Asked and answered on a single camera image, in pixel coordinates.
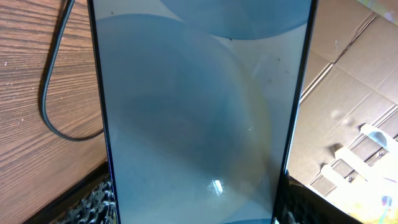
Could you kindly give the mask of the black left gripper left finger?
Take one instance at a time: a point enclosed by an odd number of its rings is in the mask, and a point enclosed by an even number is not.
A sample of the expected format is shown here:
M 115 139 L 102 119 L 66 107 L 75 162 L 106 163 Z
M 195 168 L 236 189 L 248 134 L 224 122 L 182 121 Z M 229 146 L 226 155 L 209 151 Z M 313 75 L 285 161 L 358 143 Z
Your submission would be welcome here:
M 105 161 L 88 175 L 84 176 L 84 178 L 79 180 L 75 185 L 24 221 L 23 224 L 50 223 L 56 218 L 64 215 L 68 209 L 76 207 L 83 198 L 89 195 L 90 192 L 107 177 L 109 177 L 109 167 L 108 162 Z

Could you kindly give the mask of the blue Galaxy smartphone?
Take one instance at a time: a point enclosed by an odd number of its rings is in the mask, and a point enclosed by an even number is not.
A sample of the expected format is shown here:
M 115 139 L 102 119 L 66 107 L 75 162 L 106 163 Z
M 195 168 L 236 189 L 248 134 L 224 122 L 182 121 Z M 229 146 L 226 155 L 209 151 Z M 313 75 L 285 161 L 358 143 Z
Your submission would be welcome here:
M 273 223 L 317 8 L 88 2 L 119 223 Z

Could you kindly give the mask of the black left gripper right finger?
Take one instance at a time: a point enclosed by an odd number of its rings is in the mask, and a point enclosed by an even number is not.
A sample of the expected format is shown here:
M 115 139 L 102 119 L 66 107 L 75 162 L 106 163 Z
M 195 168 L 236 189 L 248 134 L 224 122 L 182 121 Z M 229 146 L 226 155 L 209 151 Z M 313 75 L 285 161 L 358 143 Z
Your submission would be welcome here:
M 273 220 L 279 223 L 361 224 L 288 173 L 279 179 Z

